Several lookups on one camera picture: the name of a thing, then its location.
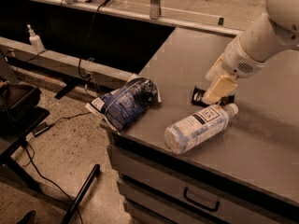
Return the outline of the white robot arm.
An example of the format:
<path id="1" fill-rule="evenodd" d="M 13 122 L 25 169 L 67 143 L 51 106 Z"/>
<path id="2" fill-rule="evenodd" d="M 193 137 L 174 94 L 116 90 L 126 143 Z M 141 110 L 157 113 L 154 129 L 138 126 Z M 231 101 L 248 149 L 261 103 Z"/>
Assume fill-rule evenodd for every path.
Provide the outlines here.
<path id="1" fill-rule="evenodd" d="M 232 94 L 237 81 L 262 70 L 268 60 L 299 44 L 299 0 L 265 0 L 265 12 L 235 37 L 206 74 L 207 105 Z"/>

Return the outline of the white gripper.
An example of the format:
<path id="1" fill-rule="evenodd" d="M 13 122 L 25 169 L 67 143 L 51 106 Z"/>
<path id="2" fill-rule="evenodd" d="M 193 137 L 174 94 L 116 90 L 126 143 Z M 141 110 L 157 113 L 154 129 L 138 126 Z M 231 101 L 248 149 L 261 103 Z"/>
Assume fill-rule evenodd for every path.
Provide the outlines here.
<path id="1" fill-rule="evenodd" d="M 206 73 L 206 79 L 212 83 L 206 90 L 202 101 L 207 105 L 216 104 L 222 97 L 229 95 L 237 88 L 236 78 L 224 76 L 225 70 L 232 75 L 245 78 L 255 75 L 264 67 L 265 63 L 252 60 L 242 49 L 237 36 Z"/>

